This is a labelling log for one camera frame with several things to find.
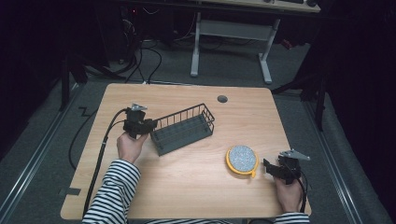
person's right hand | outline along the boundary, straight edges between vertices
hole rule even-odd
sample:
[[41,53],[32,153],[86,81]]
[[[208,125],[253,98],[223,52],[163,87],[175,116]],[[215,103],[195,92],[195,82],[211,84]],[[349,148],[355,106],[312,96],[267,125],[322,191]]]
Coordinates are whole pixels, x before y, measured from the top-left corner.
[[286,185],[285,180],[274,176],[276,183],[277,199],[282,206],[283,212],[300,212],[300,203],[303,198],[303,190],[298,180]]
[[148,138],[148,134],[140,135],[139,138],[132,138],[127,132],[123,133],[117,139],[117,149],[119,151],[119,157],[122,160],[134,163],[140,156],[142,151],[143,143]]

striped shirt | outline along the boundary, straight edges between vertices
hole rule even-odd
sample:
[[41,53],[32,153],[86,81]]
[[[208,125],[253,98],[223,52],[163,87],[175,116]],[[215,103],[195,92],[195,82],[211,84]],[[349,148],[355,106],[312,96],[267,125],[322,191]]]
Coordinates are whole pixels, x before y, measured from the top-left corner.
[[[128,161],[115,160],[108,168],[103,185],[93,199],[82,223],[128,223],[129,206],[140,179],[139,169]],[[231,224],[224,220],[208,219],[158,219],[148,224]],[[275,224],[309,223],[308,215],[286,213],[276,218]]]

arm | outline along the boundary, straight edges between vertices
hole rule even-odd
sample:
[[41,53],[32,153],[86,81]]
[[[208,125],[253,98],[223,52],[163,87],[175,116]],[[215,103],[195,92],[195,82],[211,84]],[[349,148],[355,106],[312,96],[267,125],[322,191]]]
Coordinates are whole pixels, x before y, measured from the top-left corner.
[[286,185],[282,179],[274,176],[276,193],[284,214],[276,217],[276,223],[309,223],[307,214],[299,212],[299,206],[303,197],[303,190],[297,180]]
[[123,133],[117,139],[119,159],[111,163],[103,185],[93,199],[82,223],[126,223],[140,172],[133,165],[139,157],[147,135],[133,139]]

black cable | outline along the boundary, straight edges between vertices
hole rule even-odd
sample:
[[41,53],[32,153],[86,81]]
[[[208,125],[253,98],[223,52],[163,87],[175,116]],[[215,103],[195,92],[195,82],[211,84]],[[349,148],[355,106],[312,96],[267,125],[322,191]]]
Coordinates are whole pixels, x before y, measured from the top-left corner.
[[[298,181],[298,183],[300,184],[300,186],[301,186],[301,189],[302,189],[302,191],[303,191],[303,202],[302,202],[302,204],[301,204],[301,208],[300,208],[300,212],[301,213],[304,213],[304,211],[305,211],[305,204],[306,204],[306,196],[307,196],[307,189],[305,189],[305,187],[304,187],[304,185],[303,185],[303,182],[301,182],[301,180],[300,180],[300,178],[297,178],[297,176],[294,174],[294,172],[290,169],[290,167],[285,163],[285,165],[286,165],[286,167],[289,169],[289,171],[291,172],[291,174],[293,175],[293,177],[295,178],[295,179],[297,179],[297,181]],[[308,180],[306,179],[306,176],[305,176],[305,184],[307,185],[307,183],[308,183]]]
[[121,123],[121,122],[124,122],[125,120],[120,120],[120,121],[117,121],[117,122],[115,122],[114,124],[113,124],[113,126],[111,126],[111,128],[113,128],[114,126],[116,126],[117,124],[119,124],[119,123]]
[[107,139],[108,139],[108,134],[110,133],[110,130],[113,128],[113,126],[114,126],[113,123],[116,120],[116,118],[119,116],[119,114],[122,113],[122,112],[127,112],[129,109],[130,108],[124,108],[124,109],[120,110],[119,112],[117,112],[117,114],[114,116],[113,120],[111,120],[110,124],[108,125],[105,137],[104,137],[103,142],[102,142],[102,146],[101,146],[100,151],[99,151],[98,160],[96,162],[96,167],[95,167],[95,170],[93,172],[90,188],[88,189],[87,198],[85,200],[84,212],[83,212],[83,215],[82,215],[83,217],[87,213],[88,208],[90,206],[90,201],[91,201],[91,196],[92,196],[92,192],[93,192],[93,187],[95,186],[96,178],[97,178],[97,176],[99,174],[100,166],[102,164],[102,158],[103,158],[103,155],[105,153],[105,148],[106,148],[106,143],[107,143]]
[[158,40],[151,40],[151,41],[154,41],[154,45],[153,45],[153,46],[150,46],[150,47],[145,47],[145,49],[154,49],[155,47],[157,47],[157,45],[158,45]]
[[[214,48],[206,48],[203,45],[204,44],[216,44],[218,43],[217,46]],[[214,50],[220,48],[224,43],[224,37],[222,36],[202,36],[200,40],[199,47],[200,49],[205,49],[205,50]]]
[[254,39],[249,39],[248,41],[244,42],[244,43],[238,43],[235,41],[230,41],[229,39],[225,39],[224,42],[227,44],[232,44],[232,45],[238,45],[238,46],[245,46],[245,45],[251,45],[254,44],[256,42],[258,42],[259,40],[254,40]]
[[146,50],[150,50],[150,51],[158,54],[158,56],[160,57],[160,61],[158,62],[157,67],[155,67],[154,71],[152,71],[151,74],[148,76],[148,84],[150,84],[152,75],[154,75],[154,73],[157,71],[157,69],[160,67],[161,63],[163,62],[163,57],[161,56],[161,54],[158,51],[156,51],[154,49],[146,49]]
[[142,58],[143,58],[142,49],[140,49],[139,63],[136,65],[136,68],[134,69],[134,71],[132,71],[132,73],[125,79],[124,83],[127,83],[129,81],[129,79],[132,77],[132,75],[134,74],[134,72],[140,67],[140,64],[142,63]]
[[82,57],[80,55],[77,55],[77,54],[72,54],[72,55],[70,55],[70,57],[73,60],[76,60],[76,62],[81,63],[82,65],[83,64],[87,64],[87,65],[91,66],[92,68],[94,68],[97,71],[101,72],[101,74],[103,74],[104,76],[107,76],[107,77],[110,77],[110,78],[113,78],[113,79],[124,79],[124,77],[120,77],[118,74],[115,74],[115,73],[111,72],[107,68],[105,68],[102,65],[99,65],[99,64],[91,61],[90,59],[84,58],[84,57]]
[[78,137],[78,135],[79,135],[79,132],[81,132],[82,128],[85,126],[85,124],[88,122],[88,120],[90,120],[90,118],[92,118],[92,116],[93,116],[94,114],[96,114],[96,112],[98,112],[98,109],[96,109],[95,111],[93,111],[93,112],[85,119],[85,121],[81,124],[81,126],[79,126],[78,131],[76,132],[75,136],[73,137],[72,142],[70,143],[69,153],[68,153],[68,154],[69,154],[69,163],[70,163],[70,165],[72,166],[72,168],[73,168],[74,170],[76,170],[77,167],[76,167],[76,165],[75,165],[75,164],[73,163],[73,161],[72,161],[72,148],[73,148],[73,145],[74,145],[74,143],[75,143],[75,141],[76,141],[76,139],[77,139],[77,137]]
[[[124,72],[130,70],[132,67],[134,67],[134,63],[135,63],[135,60],[134,60],[134,57],[133,57],[133,58],[131,59],[131,61],[129,61],[128,64],[127,64],[125,67],[121,68],[121,69],[118,70],[118,71],[114,71],[114,72],[112,72],[112,73],[114,73],[114,74],[116,74],[116,75],[119,75],[119,74],[121,74],[121,73],[124,73]],[[98,77],[104,75],[103,73],[99,73],[99,72],[92,71],[92,70],[89,69],[88,67],[85,67],[85,71],[86,71],[87,73],[91,74],[91,75],[98,76]]]
[[142,77],[143,81],[145,82],[145,77],[143,76],[142,70],[140,69],[140,67],[137,68],[137,70],[139,71],[140,76]]
[[192,37],[194,37],[194,35],[184,37],[183,39],[174,40],[173,43],[175,43],[175,44],[177,44],[177,45],[179,45],[181,47],[188,47],[188,46],[194,45],[195,42],[191,41],[190,44],[180,44],[178,42],[187,42],[187,40],[189,40]]
[[190,33],[191,33],[191,30],[192,30],[192,27],[193,27],[194,24],[195,24],[195,19],[196,19],[196,17],[197,17],[197,13],[195,12],[195,13],[194,13],[194,17],[192,18],[192,22],[191,22],[191,26],[190,26],[189,31],[187,31],[187,33],[186,33],[185,35],[183,35],[181,38],[174,39],[174,43],[177,44],[177,41],[178,41],[178,40],[183,40],[183,39],[190,38],[190,37],[194,36],[194,35],[190,35]]

metal basket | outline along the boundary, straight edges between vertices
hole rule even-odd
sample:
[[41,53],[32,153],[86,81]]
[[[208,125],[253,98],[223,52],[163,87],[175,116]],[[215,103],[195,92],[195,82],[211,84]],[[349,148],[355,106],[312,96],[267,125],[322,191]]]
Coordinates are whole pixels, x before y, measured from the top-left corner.
[[156,120],[157,128],[150,136],[160,156],[212,135],[215,128],[215,118],[205,104]]

